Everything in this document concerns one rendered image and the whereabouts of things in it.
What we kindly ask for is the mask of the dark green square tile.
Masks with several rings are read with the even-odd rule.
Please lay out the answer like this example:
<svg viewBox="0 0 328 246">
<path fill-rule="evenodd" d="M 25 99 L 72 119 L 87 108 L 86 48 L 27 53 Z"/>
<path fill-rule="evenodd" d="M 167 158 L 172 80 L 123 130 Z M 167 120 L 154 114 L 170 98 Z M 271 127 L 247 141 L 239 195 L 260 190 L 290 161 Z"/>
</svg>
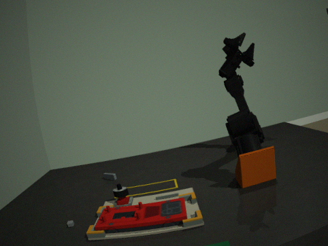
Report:
<svg viewBox="0 0 328 246">
<path fill-rule="evenodd" d="M 224 241 L 224 242 L 215 243 L 215 244 L 206 245 L 206 246 L 230 246 L 230 244 L 229 244 L 229 241 Z"/>
</svg>

